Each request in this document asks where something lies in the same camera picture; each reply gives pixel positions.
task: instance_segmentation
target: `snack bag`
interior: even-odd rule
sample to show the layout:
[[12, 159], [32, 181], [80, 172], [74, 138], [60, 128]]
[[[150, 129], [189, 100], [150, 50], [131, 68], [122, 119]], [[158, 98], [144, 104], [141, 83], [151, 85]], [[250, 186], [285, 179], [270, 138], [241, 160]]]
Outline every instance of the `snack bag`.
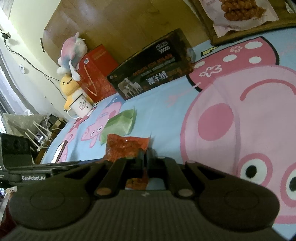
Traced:
[[[103, 160], [115, 162], [122, 157], [136, 157], [138, 150], [147, 150], [150, 138], [121, 137], [116, 134], [108, 134], [106, 154]], [[126, 181], [126, 188], [134, 190], [145, 190], [148, 185], [147, 171], [144, 170], [142, 178], [132, 178]]]
[[267, 21], [279, 20], [268, 0], [200, 0], [214, 21], [217, 37], [230, 30], [247, 30]]

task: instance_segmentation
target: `bedsheet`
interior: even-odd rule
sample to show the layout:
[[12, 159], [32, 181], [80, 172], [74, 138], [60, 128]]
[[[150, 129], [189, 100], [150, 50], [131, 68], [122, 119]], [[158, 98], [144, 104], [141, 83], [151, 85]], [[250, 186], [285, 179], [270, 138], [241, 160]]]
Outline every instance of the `bedsheet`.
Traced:
[[196, 47], [194, 71], [130, 100], [118, 94], [70, 120], [49, 147], [49, 163], [101, 158], [100, 133], [114, 115], [135, 108], [131, 136], [151, 137], [158, 155], [194, 160], [271, 189], [280, 201], [274, 229], [296, 233], [296, 28], [235, 43]]

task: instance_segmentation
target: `black box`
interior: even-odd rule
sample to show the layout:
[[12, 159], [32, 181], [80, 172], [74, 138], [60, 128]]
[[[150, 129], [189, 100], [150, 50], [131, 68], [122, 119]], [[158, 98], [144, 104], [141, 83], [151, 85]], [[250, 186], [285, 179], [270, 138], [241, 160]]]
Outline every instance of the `black box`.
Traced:
[[191, 73], [195, 53], [180, 28], [146, 46], [107, 76], [125, 99]]

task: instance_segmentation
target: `pink pig face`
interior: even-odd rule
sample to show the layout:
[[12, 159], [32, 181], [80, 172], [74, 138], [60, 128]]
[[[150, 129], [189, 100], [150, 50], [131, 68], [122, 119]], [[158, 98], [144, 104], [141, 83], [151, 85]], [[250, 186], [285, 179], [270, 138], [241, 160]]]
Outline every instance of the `pink pig face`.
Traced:
[[280, 201], [276, 223], [296, 223], [296, 72], [261, 65], [217, 77], [181, 130], [194, 160], [263, 185]]
[[99, 138], [100, 140], [100, 134], [103, 131], [108, 120], [113, 116], [117, 115], [119, 113], [120, 108], [121, 103], [115, 102], [103, 109], [101, 114], [98, 116], [96, 122], [91, 126], [87, 127], [86, 131], [84, 132], [81, 138], [81, 141], [92, 139], [91, 143], [89, 144], [89, 148], [92, 148], [95, 145], [97, 139]]
[[65, 139], [67, 140], [68, 143], [65, 146], [65, 149], [63, 150], [63, 153], [61, 155], [61, 158], [59, 159], [58, 162], [65, 162], [68, 156], [68, 145], [70, 144], [70, 142], [72, 140], [75, 139], [79, 125], [84, 122], [85, 120], [87, 120], [89, 118], [89, 116], [91, 115], [91, 113], [96, 109], [96, 107], [94, 107], [85, 117], [83, 118], [78, 118], [74, 125], [71, 127], [71, 129], [69, 130], [69, 132], [66, 134]]

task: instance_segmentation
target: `orange packaging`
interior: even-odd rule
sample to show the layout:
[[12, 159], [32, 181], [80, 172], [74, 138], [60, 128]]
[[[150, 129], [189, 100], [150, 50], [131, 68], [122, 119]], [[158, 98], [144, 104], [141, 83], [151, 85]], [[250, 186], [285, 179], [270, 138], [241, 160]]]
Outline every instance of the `orange packaging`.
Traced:
[[79, 62], [77, 72], [81, 80], [78, 83], [95, 103], [117, 92], [106, 79], [117, 66], [103, 45], [89, 51]]
[[[121, 137], [116, 134], [109, 134], [107, 137], [106, 144], [106, 155], [103, 157], [104, 160], [115, 162], [117, 159], [122, 157], [136, 157], [138, 150], [147, 150], [150, 138], [140, 137]], [[126, 188], [134, 190], [145, 190], [148, 185], [147, 171], [144, 170], [142, 178], [128, 179], [126, 182]]]

